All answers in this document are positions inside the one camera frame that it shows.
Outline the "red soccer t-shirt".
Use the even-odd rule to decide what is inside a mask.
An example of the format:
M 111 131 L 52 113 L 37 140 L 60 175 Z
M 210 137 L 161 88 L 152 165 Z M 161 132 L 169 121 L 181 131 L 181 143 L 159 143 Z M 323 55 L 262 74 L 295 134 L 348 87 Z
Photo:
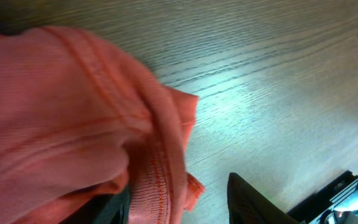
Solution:
M 85 30 L 0 34 L 0 223 L 60 223 L 129 194 L 129 223 L 180 223 L 198 97 Z

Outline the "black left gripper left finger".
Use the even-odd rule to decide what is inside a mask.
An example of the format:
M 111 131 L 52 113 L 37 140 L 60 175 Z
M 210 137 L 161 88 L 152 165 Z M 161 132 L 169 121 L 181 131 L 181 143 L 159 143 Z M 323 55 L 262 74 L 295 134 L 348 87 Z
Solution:
M 130 190 L 126 186 L 119 194 L 93 197 L 60 224 L 127 224 Z

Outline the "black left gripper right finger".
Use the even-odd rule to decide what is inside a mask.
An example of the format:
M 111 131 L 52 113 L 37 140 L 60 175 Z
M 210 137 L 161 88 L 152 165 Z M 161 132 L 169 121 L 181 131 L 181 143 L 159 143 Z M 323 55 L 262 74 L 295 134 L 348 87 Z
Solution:
M 230 224 L 299 224 L 235 172 L 227 182 L 227 206 Z

